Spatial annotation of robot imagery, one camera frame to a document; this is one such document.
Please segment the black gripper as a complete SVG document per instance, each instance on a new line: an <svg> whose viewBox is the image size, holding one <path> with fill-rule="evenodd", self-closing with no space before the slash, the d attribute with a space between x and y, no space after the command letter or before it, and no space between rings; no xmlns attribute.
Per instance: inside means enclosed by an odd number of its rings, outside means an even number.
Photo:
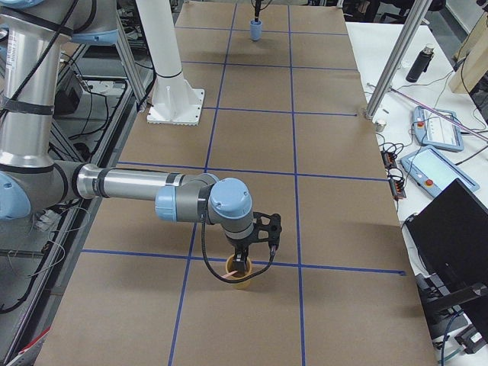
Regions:
<svg viewBox="0 0 488 366"><path fill-rule="evenodd" d="M249 247L252 245L250 239L237 239L233 241L234 256L233 267L236 271L246 272L246 261L249 256Z"/></svg>
<svg viewBox="0 0 488 366"><path fill-rule="evenodd" d="M261 11L261 6L262 6L262 1L261 0L255 0L254 1L254 11L255 11L255 17L254 17L254 22L258 23L260 22L259 20L259 12Z"/></svg>

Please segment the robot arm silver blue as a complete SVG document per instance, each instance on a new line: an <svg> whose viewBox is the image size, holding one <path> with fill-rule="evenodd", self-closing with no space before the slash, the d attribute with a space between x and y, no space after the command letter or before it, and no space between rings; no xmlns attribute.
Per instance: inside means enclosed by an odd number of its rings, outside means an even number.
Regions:
<svg viewBox="0 0 488 366"><path fill-rule="evenodd" d="M246 185L212 174L180 175L57 162L48 153L60 48L112 45L119 37L113 1L3 1L8 23L1 98L1 218L14 220L76 197L153 201L172 222L219 224L235 249L223 281L249 275L258 215Z"/></svg>

